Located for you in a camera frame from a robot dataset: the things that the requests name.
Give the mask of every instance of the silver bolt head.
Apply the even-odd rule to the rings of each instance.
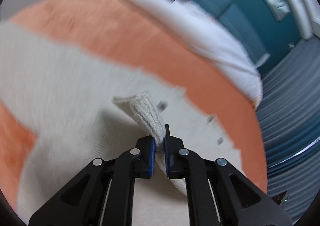
[[[138,148],[133,148],[133,149],[130,150],[130,154],[132,154],[132,155],[140,154],[140,149],[138,149]]]
[[[181,155],[188,155],[189,154],[189,150],[188,149],[185,149],[185,148],[182,148],[179,150],[179,154]]]
[[[225,166],[227,163],[228,163],[227,160],[225,160],[224,158],[219,158],[217,160],[217,164],[221,166]]]
[[[102,159],[100,158],[96,158],[95,160],[92,161],[92,164],[95,165],[95,166],[98,166],[98,165],[102,165]]]

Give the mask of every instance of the orange stripe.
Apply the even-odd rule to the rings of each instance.
[[[77,44],[102,59],[142,67],[185,87],[196,106],[218,115],[242,151],[244,172],[267,191],[264,148],[251,103],[219,71],[140,9],[124,0],[48,0],[12,20],[51,39]]]
[[[0,188],[16,209],[20,175],[36,136],[19,124],[0,103]]]

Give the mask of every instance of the metal screw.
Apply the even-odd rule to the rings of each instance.
[[[225,160],[224,158],[219,158],[217,160],[217,164],[221,166],[225,166],[227,163],[228,163],[227,160]]]
[[[185,149],[185,148],[182,148],[179,150],[179,154],[181,155],[188,155],[189,154],[189,150],[188,149]]]
[[[102,159],[96,158],[95,160],[92,161],[92,164],[95,166],[101,165],[102,164]]]
[[[133,148],[133,149],[130,150],[130,154],[132,154],[132,155],[140,154],[140,149],[138,149],[138,148]]]

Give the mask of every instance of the teal wall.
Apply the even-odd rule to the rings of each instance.
[[[260,36],[269,60],[260,67],[261,73],[271,70],[289,52],[288,44],[300,40],[299,31],[292,14],[276,22],[264,0],[233,0],[251,22]]]

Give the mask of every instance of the white sheet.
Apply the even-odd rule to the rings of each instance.
[[[192,51],[210,60],[257,107],[262,100],[260,74],[242,44],[194,2],[129,0],[174,31]]]
[[[212,118],[173,86],[149,72],[100,61],[72,44],[55,43],[10,22],[0,24],[0,98],[37,135],[20,175],[18,216],[31,215],[89,162],[117,158],[147,136],[112,102],[149,91],[171,135],[202,158],[226,158],[242,171],[236,149],[218,118]],[[132,226],[186,226],[187,198],[159,166],[149,180],[135,181]]]

